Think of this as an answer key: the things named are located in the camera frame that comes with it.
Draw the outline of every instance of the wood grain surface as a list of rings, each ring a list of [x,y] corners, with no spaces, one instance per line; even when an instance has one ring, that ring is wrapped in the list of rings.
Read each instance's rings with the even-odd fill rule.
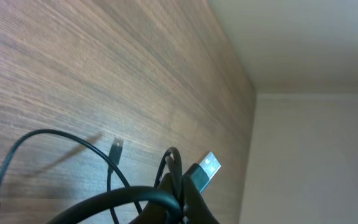
[[[184,170],[213,151],[222,168],[203,197],[221,223],[238,223],[254,106],[206,0],[0,0],[0,165],[16,139],[40,128],[105,153],[123,138],[119,168],[131,185],[153,184],[169,146]],[[2,183],[0,223],[47,222],[104,192],[106,169],[69,140],[33,137]],[[136,211],[117,215],[127,223]],[[107,211],[85,223],[112,220]]]

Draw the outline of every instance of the micro usb connector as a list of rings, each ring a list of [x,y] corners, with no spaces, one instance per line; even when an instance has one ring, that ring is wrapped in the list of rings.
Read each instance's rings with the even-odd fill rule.
[[[111,145],[109,159],[118,166],[119,159],[121,158],[122,153],[122,145],[124,144],[124,140],[116,138]],[[112,172],[112,167],[109,166],[108,172]]]
[[[221,164],[215,155],[209,151],[197,162],[191,165],[185,175],[189,175],[199,193],[204,191],[211,179],[221,168]]]

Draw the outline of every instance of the black cable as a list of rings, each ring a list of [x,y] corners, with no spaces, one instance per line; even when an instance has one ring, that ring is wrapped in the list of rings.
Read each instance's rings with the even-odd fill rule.
[[[136,201],[149,201],[163,206],[176,222],[182,218],[181,206],[172,195],[153,187],[135,186],[112,190],[82,201],[48,224],[75,224],[106,209]]]
[[[180,153],[178,151],[177,148],[175,147],[170,147],[169,149],[167,149],[164,153],[164,155],[161,158],[161,162],[160,165],[158,167],[158,171],[157,171],[157,175],[155,176],[155,181],[154,181],[154,187],[157,187],[160,184],[161,178],[162,178],[162,173],[164,171],[165,168],[165,158],[167,156],[170,156],[172,154],[173,156],[173,160],[175,161],[175,163],[177,164],[178,168],[180,168],[180,173],[181,171],[181,157],[180,157]]]
[[[32,132],[29,132],[27,134],[25,134],[24,136],[22,136],[19,140],[17,140],[15,142],[15,144],[11,147],[11,150],[8,152],[5,161],[3,163],[3,165],[1,166],[1,170],[0,170],[0,187],[1,187],[1,183],[2,183],[2,179],[5,176],[7,167],[9,165],[9,163],[11,162],[14,153],[16,152],[17,148],[29,137],[31,136],[35,136],[37,134],[55,134],[58,136],[62,136],[68,139],[71,139],[73,141],[76,141],[80,144],[82,144],[83,146],[87,147],[88,149],[91,149],[93,152],[95,152],[98,156],[100,156],[102,159],[104,159],[108,165],[113,169],[113,171],[115,171],[118,175],[118,177],[120,178],[120,180],[122,181],[122,183],[124,184],[125,187],[130,187],[127,179],[124,177],[124,174],[122,174],[122,172],[118,169],[118,167],[109,159],[109,157],[107,155],[105,155],[105,153],[103,153],[102,151],[100,151],[97,147],[95,147],[94,145],[90,144],[89,142],[85,141],[84,139],[81,139],[77,136],[74,136],[72,134],[63,132],[63,131],[57,131],[57,130],[53,130],[53,129],[40,129],[40,130],[35,130]],[[140,206],[140,204],[138,202],[134,202],[137,211],[140,213],[142,212],[142,207]]]
[[[111,191],[112,172],[113,171],[111,171],[111,172],[108,171],[108,173],[107,173],[107,192]],[[112,218],[112,221],[114,222],[114,224],[119,224],[118,217],[117,217],[116,211],[114,211],[114,208],[110,208],[110,214],[111,214],[111,218]]]
[[[164,155],[162,156],[160,165],[158,167],[157,175],[155,177],[154,187],[157,187],[160,184],[165,164],[168,164],[168,168],[172,176],[173,193],[176,199],[180,201],[182,168],[181,157],[177,148],[170,147],[165,151]]]

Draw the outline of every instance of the wooden wall panel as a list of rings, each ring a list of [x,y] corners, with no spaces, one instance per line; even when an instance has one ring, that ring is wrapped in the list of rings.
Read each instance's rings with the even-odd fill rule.
[[[55,128],[108,153],[152,185],[169,146],[184,169],[208,150],[221,170],[203,193],[221,223],[237,223],[255,93],[204,1],[0,0],[0,165],[21,135]],[[107,165],[53,136],[18,151],[2,185],[0,223],[46,222],[105,191]],[[116,176],[112,187],[121,187]],[[133,205],[117,209],[122,222]],[[111,223],[109,212],[90,223]]]

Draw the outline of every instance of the usb-a plug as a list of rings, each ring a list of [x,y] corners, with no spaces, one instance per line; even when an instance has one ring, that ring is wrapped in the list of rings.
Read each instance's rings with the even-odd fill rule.
[[[185,175],[189,175],[196,186],[199,193],[204,191],[209,182],[217,171],[221,168],[221,164],[216,159],[215,155],[209,151],[201,157],[201,159],[191,165],[186,171]]]

